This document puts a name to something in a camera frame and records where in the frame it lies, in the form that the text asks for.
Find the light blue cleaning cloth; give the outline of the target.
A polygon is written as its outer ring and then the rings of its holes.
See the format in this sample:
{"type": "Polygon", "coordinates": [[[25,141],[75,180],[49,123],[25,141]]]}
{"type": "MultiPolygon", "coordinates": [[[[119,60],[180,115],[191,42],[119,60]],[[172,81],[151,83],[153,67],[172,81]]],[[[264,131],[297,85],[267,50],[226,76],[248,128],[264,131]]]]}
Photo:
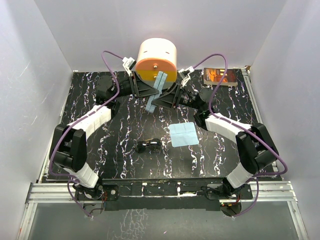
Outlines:
{"type": "Polygon", "coordinates": [[[169,125],[171,144],[174,148],[198,145],[199,139],[193,122],[169,125]]]}

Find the blue-grey glasses case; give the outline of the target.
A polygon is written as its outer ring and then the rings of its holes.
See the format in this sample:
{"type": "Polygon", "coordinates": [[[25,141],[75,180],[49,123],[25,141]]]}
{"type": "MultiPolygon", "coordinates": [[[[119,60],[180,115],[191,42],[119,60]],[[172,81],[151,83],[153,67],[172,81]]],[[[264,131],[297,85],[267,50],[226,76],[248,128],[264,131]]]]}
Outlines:
{"type": "Polygon", "coordinates": [[[146,108],[145,110],[148,112],[148,113],[153,113],[155,111],[155,108],[156,106],[154,104],[152,104],[152,101],[157,99],[160,94],[162,93],[162,90],[163,90],[163,87],[164,87],[164,84],[166,82],[166,79],[167,79],[167,74],[162,72],[162,71],[159,71],[157,76],[156,76],[156,79],[155,79],[155,82],[154,82],[154,85],[153,87],[156,89],[156,93],[151,95],[149,98],[148,98],[148,101],[147,101],[147,104],[146,104],[146,108]]]}

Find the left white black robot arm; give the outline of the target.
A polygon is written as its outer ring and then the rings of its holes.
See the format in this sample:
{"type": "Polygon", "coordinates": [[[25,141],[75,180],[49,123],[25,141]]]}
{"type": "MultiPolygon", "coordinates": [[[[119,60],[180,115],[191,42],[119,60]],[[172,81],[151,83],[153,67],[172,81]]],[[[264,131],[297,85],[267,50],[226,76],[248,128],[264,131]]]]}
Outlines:
{"type": "Polygon", "coordinates": [[[148,85],[137,73],[117,81],[109,75],[100,77],[95,88],[95,105],[80,119],[55,127],[50,147],[50,165],[64,169],[73,187],[86,197],[97,200],[103,195],[102,181],[87,163],[87,140],[119,111],[118,97],[154,97],[162,88],[148,85]]]}

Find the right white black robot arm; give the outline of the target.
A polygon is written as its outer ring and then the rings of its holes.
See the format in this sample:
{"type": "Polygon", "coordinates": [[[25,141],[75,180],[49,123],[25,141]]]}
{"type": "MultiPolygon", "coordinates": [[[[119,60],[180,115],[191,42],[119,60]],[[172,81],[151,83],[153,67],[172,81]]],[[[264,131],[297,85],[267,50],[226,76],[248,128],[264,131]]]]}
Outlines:
{"type": "Polygon", "coordinates": [[[151,103],[168,109],[178,105],[196,109],[193,117],[198,127],[217,133],[236,144],[238,165],[223,178],[221,185],[202,187],[207,198],[219,196],[233,199],[240,194],[244,184],[275,162],[279,153],[262,123],[244,124],[215,112],[211,107],[212,95],[213,90],[210,88],[202,88],[199,93],[193,94],[175,83],[151,103]]]}

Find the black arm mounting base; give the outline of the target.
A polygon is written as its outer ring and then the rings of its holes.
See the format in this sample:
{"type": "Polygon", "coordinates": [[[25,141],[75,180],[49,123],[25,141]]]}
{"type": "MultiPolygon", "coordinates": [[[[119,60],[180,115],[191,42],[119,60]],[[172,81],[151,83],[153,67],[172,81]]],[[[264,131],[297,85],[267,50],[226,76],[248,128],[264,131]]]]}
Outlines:
{"type": "Polygon", "coordinates": [[[226,204],[241,211],[240,201],[252,200],[249,184],[232,188],[222,177],[99,179],[94,188],[73,187],[79,201],[95,201],[104,211],[131,209],[221,211],[226,204]]]}

